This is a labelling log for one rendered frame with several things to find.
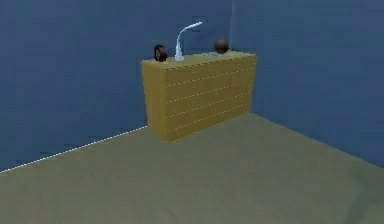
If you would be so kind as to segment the yellow wooden chest of drawers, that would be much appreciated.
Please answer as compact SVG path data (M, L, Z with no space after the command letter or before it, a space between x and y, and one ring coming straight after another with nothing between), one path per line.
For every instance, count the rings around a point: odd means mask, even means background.
M230 51L141 62L148 126L174 142L250 112L257 56Z

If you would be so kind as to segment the black round alarm clock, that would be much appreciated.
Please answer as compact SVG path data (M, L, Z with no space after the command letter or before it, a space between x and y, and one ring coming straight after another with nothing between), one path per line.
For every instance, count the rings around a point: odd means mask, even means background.
M159 62L164 62L167 59L167 52L163 45L154 47L154 59Z

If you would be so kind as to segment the brown ball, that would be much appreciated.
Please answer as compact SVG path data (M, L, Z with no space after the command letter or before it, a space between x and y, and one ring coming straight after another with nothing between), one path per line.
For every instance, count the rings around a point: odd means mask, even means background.
M225 54L229 50L229 42L227 39L217 39L214 42L215 52L218 54Z

